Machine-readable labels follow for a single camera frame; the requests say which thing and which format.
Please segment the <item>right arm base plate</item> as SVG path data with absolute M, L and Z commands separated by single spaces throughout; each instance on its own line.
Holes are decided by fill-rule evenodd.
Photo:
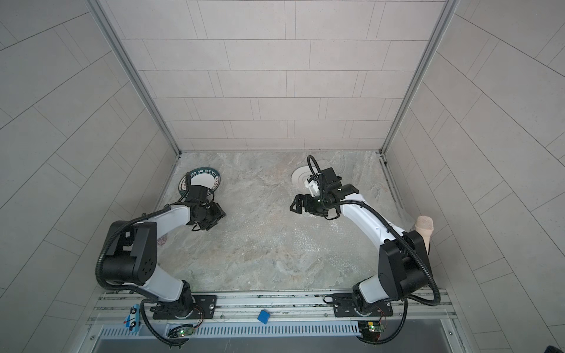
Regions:
M 323 302 L 333 308 L 335 317 L 338 318 L 394 315 L 388 302 L 367 303 L 360 295 L 353 293 L 330 294 L 323 298 Z

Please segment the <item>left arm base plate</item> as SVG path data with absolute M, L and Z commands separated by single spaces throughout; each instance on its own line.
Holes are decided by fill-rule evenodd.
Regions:
M 158 302 L 149 311 L 156 320 L 212 319 L 217 296 L 192 295 L 191 299 L 180 298 L 175 302 Z

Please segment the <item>bubble wrap sheet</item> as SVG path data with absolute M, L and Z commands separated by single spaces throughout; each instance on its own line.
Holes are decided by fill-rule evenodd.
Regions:
M 214 290 L 349 288 L 378 267 L 377 247 L 344 216 L 261 212 L 228 222 L 214 240 Z

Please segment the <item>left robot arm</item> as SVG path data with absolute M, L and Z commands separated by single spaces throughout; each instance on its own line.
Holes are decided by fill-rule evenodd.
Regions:
M 98 284 L 110 291 L 133 291 L 154 303 L 156 319 L 184 319 L 197 309 L 190 285 L 165 272 L 157 261 L 157 245 L 171 231 L 190 226 L 209 231 L 226 216 L 215 201 L 221 183 L 215 169 L 188 172 L 180 181 L 180 198 L 154 213 L 110 225 L 95 266 Z

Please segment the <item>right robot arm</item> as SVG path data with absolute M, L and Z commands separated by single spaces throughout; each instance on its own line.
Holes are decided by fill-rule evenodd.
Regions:
M 379 251 L 378 271 L 353 286 L 354 309 L 362 316 L 375 312 L 381 304 L 414 301 L 435 307 L 441 294 L 428 258 L 428 237 L 423 231 L 405 231 L 376 211 L 359 189 L 344 184 L 332 168 L 321 169 L 312 155 L 307 156 L 306 194 L 295 196 L 290 211 L 308 213 L 335 221 L 349 219 Z

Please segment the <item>green rimmed plate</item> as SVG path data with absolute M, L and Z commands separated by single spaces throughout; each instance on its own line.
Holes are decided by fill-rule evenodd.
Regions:
M 201 167 L 187 172 L 179 181 L 178 192 L 184 195 L 187 185 L 199 185 L 208 189 L 208 195 L 214 194 L 221 184 L 220 173 L 211 167 Z

